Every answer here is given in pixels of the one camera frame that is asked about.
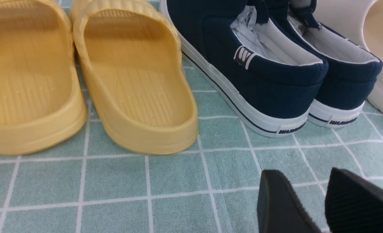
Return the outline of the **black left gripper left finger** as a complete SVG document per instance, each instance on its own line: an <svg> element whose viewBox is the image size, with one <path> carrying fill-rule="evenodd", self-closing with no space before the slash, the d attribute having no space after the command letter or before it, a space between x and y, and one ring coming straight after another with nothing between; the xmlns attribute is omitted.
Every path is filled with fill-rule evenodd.
<svg viewBox="0 0 383 233"><path fill-rule="evenodd" d="M257 201L260 233L320 233L290 181L278 170L261 173Z"/></svg>

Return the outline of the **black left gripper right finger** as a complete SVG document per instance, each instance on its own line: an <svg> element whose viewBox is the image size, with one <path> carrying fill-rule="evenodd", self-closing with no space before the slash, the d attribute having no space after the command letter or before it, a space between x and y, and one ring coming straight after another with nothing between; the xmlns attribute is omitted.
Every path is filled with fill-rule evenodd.
<svg viewBox="0 0 383 233"><path fill-rule="evenodd" d="M383 233L383 189L351 171L332 168L325 217L332 233Z"/></svg>

